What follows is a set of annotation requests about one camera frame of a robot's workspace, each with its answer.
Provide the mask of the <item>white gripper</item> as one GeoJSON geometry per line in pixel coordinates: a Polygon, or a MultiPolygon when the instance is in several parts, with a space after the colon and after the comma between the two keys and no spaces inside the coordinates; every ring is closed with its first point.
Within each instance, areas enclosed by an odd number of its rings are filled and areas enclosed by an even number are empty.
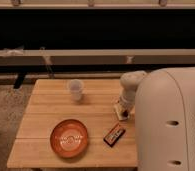
{"type": "Polygon", "coordinates": [[[120,78],[123,88],[119,103],[126,110],[131,110],[135,104],[135,95],[140,82],[147,76],[145,71],[124,73],[120,78]]]}

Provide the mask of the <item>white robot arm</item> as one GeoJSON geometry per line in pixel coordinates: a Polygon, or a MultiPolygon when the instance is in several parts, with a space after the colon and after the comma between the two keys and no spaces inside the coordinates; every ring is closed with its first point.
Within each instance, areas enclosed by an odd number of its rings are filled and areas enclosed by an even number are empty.
{"type": "Polygon", "coordinates": [[[127,72],[120,84],[135,110],[138,171],[195,171],[195,67],[127,72]]]}

